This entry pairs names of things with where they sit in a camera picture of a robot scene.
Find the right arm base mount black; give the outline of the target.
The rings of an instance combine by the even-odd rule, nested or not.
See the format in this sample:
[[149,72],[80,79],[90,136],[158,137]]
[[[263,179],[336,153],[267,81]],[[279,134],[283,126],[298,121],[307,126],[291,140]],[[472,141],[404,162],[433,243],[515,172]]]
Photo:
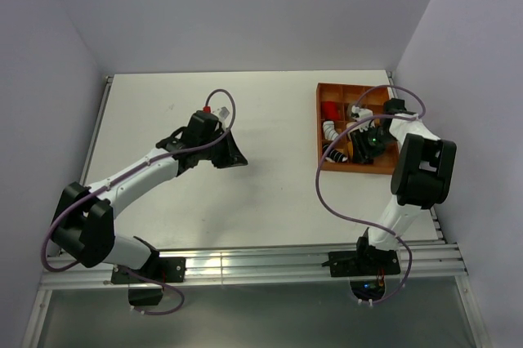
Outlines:
[[352,293],[362,301],[382,299],[386,292],[385,278],[401,272],[395,251],[329,252],[321,266],[329,269],[332,278],[365,278],[350,283]]

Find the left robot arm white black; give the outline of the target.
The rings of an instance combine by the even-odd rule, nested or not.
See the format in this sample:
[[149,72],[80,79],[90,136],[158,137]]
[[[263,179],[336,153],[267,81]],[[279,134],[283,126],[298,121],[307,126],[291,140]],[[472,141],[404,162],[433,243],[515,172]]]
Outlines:
[[184,127],[159,141],[121,172],[88,186],[74,182],[60,196],[47,240],[87,268],[101,263],[128,268],[141,282],[162,274],[159,250],[138,237],[116,234],[114,221],[140,197],[178,178],[201,161],[215,168],[242,167],[247,159],[225,120],[227,108],[204,107]]

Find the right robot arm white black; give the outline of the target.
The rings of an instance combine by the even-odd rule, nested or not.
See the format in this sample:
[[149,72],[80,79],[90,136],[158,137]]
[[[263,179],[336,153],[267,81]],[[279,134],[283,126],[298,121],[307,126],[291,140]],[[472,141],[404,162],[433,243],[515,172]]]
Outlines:
[[391,200],[378,220],[378,227],[365,233],[368,246],[353,258],[362,274],[372,274],[381,264],[379,251],[395,250],[401,237],[423,211],[442,204],[449,193],[457,146],[429,131],[419,116],[405,108],[401,99],[383,105],[384,118],[375,123],[373,112],[354,107],[355,119],[369,122],[349,134],[354,163],[370,164],[387,147],[398,145],[399,156],[391,177]]

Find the black white striped sock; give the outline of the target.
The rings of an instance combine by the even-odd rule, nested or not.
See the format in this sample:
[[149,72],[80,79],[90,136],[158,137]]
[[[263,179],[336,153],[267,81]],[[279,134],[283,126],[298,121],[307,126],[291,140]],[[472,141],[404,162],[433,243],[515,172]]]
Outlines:
[[349,163],[350,162],[349,156],[337,149],[331,149],[326,154],[325,160],[330,163]]

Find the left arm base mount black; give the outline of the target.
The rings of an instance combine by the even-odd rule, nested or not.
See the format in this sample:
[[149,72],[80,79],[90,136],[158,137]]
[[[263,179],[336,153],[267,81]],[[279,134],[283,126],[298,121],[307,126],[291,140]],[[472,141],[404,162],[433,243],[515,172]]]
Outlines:
[[167,296],[171,283],[183,283],[185,274],[185,257],[157,257],[147,261],[139,270],[128,271],[120,265],[116,266],[110,282],[127,285],[129,305],[147,312]]

